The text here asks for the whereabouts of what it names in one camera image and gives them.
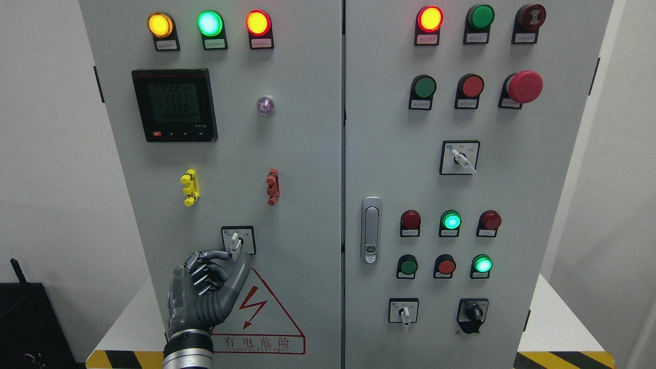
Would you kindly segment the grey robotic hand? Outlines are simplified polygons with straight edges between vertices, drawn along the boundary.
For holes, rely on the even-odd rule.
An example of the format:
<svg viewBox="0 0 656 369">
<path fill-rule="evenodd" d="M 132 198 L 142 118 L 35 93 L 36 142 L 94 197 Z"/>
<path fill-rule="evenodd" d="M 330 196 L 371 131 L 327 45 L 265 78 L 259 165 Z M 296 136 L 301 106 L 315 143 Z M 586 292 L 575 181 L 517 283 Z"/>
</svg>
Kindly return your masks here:
<svg viewBox="0 0 656 369">
<path fill-rule="evenodd" d="M 240 253 L 228 273 L 214 259 L 227 261 L 225 251 L 195 251 L 172 273 L 168 293 L 167 338 L 184 330 L 208 330 L 230 315 L 251 271 L 252 257 Z"/>
</svg>

